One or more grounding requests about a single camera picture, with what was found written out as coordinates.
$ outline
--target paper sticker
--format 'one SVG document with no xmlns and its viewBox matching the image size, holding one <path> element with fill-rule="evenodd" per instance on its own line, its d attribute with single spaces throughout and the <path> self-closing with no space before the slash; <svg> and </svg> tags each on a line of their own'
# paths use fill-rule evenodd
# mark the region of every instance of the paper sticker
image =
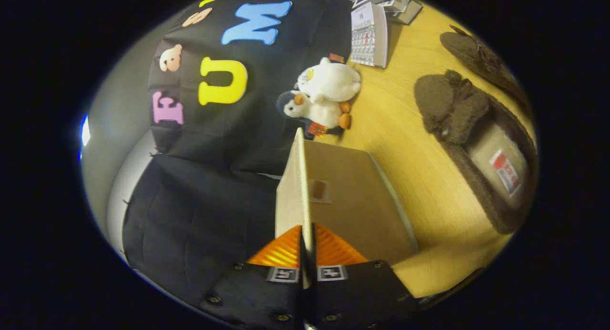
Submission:
<svg viewBox="0 0 610 330">
<path fill-rule="evenodd" d="M 489 161 L 494 166 L 495 171 L 497 172 L 500 180 L 506 187 L 506 191 L 509 196 L 512 196 L 515 193 L 521 184 L 519 183 L 519 176 L 517 175 L 516 170 L 510 164 L 510 160 L 505 156 L 502 149 L 498 150 L 492 159 Z"/>
<path fill-rule="evenodd" d="M 271 267 L 267 281 L 294 283 L 299 281 L 299 269 Z"/>
<path fill-rule="evenodd" d="M 322 124 L 318 124 L 316 122 L 311 122 L 307 133 L 311 133 L 312 135 L 316 135 L 318 137 L 324 137 L 325 133 L 328 131 L 327 126 L 323 126 Z"/>
<path fill-rule="evenodd" d="M 309 201 L 318 202 L 320 204 L 331 204 L 331 195 L 328 192 L 327 181 L 309 181 Z"/>
<path fill-rule="evenodd" d="M 347 280 L 345 266 L 318 266 L 318 281 Z"/>
</svg>

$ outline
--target slipper label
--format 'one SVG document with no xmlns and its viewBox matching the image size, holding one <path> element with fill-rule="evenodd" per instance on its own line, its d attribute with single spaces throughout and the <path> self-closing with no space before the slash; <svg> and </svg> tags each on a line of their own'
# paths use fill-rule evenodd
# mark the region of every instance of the slipper label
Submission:
<svg viewBox="0 0 610 330">
<path fill-rule="evenodd" d="M 509 159 L 505 156 L 504 152 L 502 152 L 502 149 L 494 154 L 489 163 L 494 166 L 500 180 L 502 180 L 504 187 L 506 187 L 508 195 L 512 196 L 520 186 L 519 176 L 514 167 L 510 164 Z"/>
</svg>

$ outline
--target plush toy tag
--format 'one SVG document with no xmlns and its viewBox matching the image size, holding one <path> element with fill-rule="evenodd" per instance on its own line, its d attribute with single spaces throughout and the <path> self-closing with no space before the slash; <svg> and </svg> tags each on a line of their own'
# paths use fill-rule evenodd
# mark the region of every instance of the plush toy tag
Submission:
<svg viewBox="0 0 610 330">
<path fill-rule="evenodd" d="M 324 135 L 327 131 L 328 131 L 328 127 L 323 126 L 322 124 L 318 124 L 316 122 L 311 122 L 311 125 L 309 126 L 309 129 L 307 130 L 308 133 L 311 133 L 312 135 L 316 135 L 318 137 L 324 137 Z"/>
<path fill-rule="evenodd" d="M 328 56 L 328 58 L 329 58 L 329 59 L 331 59 L 331 60 L 333 60 L 333 61 L 337 61 L 337 62 L 345 63 L 345 60 L 344 60 L 343 56 L 339 56 L 339 55 L 337 55 L 337 54 L 333 54 L 333 53 L 331 53 L 331 54 Z"/>
<path fill-rule="evenodd" d="M 504 187 L 506 187 L 508 195 L 512 196 L 521 184 L 519 183 L 519 176 L 517 175 L 515 168 L 512 167 L 512 164 L 510 164 L 509 159 L 505 156 L 504 152 L 502 152 L 502 149 L 494 154 L 489 163 L 494 166 Z"/>
</svg>

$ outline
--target screw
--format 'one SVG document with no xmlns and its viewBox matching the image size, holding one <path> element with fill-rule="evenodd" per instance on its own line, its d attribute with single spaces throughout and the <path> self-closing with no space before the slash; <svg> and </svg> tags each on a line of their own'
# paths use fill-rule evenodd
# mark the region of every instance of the screw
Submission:
<svg viewBox="0 0 610 330">
<path fill-rule="evenodd" d="M 289 315 L 277 315 L 275 317 L 275 319 L 277 319 L 278 321 L 287 321 L 290 319 Z"/>
<path fill-rule="evenodd" d="M 220 302 L 220 298 L 218 298 L 218 297 L 207 297 L 207 301 L 211 302 L 212 304 L 218 304 Z"/>
</svg>

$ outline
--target white plush toy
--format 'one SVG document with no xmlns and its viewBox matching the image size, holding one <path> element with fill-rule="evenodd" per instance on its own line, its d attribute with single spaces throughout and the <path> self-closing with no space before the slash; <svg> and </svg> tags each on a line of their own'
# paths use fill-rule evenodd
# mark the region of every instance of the white plush toy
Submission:
<svg viewBox="0 0 610 330">
<path fill-rule="evenodd" d="M 307 94 L 314 104 L 327 100 L 342 102 L 360 92 L 360 74 L 348 65 L 331 63 L 323 57 L 319 65 L 307 68 L 299 75 L 295 89 Z"/>
<path fill-rule="evenodd" d="M 348 101 L 332 102 L 322 100 L 317 104 L 310 101 L 307 94 L 300 91 L 288 91 L 277 98 L 277 110 L 291 118 L 307 118 L 329 129 L 340 126 L 348 129 L 351 124 Z"/>
</svg>

